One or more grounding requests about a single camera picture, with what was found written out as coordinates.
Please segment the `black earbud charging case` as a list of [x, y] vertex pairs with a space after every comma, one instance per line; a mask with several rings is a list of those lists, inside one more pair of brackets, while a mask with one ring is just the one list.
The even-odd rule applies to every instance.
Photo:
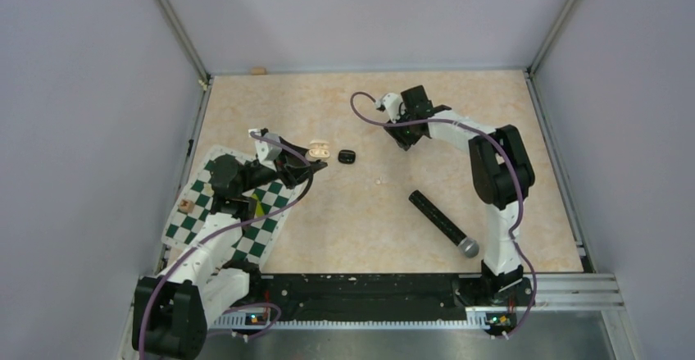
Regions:
[[338, 152], [338, 161], [342, 164], [354, 164], [357, 159], [357, 154], [349, 149], [342, 149]]

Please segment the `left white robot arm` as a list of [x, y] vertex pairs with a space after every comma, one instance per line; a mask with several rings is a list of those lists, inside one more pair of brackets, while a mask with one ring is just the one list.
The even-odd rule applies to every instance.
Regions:
[[211, 206], [202, 227], [171, 266], [136, 285], [132, 346], [141, 358], [195, 359], [215, 321], [234, 303], [260, 300], [261, 281], [226, 265], [233, 245], [261, 219], [250, 193], [275, 181], [288, 189], [310, 185], [328, 165], [330, 153], [322, 142], [303, 148], [266, 130], [250, 135], [254, 159], [242, 162], [222, 153], [209, 161], [204, 169]]

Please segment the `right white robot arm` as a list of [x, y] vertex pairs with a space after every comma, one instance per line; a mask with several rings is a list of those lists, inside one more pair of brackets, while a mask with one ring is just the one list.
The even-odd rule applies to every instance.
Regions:
[[387, 113], [385, 129], [401, 149], [408, 150], [427, 137], [447, 142], [470, 157], [473, 186], [488, 219], [480, 292], [491, 304], [504, 303], [523, 278], [514, 239], [524, 200], [535, 182], [519, 129], [481, 125], [446, 105], [435, 106], [421, 85], [387, 93], [376, 100], [375, 107]]

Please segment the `white earbud charging case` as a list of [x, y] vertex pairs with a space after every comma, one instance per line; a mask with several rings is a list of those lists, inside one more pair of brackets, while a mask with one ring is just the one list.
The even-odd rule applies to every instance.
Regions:
[[312, 140], [308, 147], [306, 158], [310, 161], [324, 161], [330, 158], [330, 143], [322, 139]]

